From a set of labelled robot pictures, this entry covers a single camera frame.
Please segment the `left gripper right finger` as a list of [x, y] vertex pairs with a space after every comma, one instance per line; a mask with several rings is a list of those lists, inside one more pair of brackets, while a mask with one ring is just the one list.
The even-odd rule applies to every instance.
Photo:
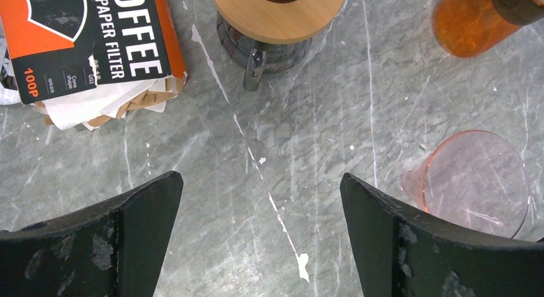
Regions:
[[449, 223], [345, 173], [341, 199], [365, 296], [542, 296], [543, 243]]

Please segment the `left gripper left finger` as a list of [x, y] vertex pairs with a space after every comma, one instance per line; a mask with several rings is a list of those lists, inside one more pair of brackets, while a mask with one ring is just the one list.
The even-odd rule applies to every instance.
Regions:
[[128, 192], [1, 232], [2, 296], [152, 296], [182, 197], [166, 172]]

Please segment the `pink dripper with wooden ring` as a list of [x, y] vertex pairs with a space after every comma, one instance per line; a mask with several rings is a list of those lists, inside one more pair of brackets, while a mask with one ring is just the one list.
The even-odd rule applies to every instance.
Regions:
[[518, 235], [532, 192], [516, 148], [485, 130], [467, 130], [443, 141], [406, 171], [401, 189], [433, 216], [500, 237]]

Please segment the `orange coffee filter box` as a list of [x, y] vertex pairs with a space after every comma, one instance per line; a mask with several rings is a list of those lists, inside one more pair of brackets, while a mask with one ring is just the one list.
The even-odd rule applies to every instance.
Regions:
[[163, 112], [187, 71], [167, 0], [1, 0], [20, 102], [61, 130]]

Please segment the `grey glass carafe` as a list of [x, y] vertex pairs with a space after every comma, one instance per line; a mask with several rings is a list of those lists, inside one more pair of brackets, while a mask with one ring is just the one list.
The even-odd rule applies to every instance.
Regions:
[[230, 25], [220, 13], [216, 17], [218, 39], [230, 59], [244, 69], [243, 89], [255, 92], [263, 74], [292, 69], [309, 52], [312, 39], [294, 44], [268, 44], [250, 38]]

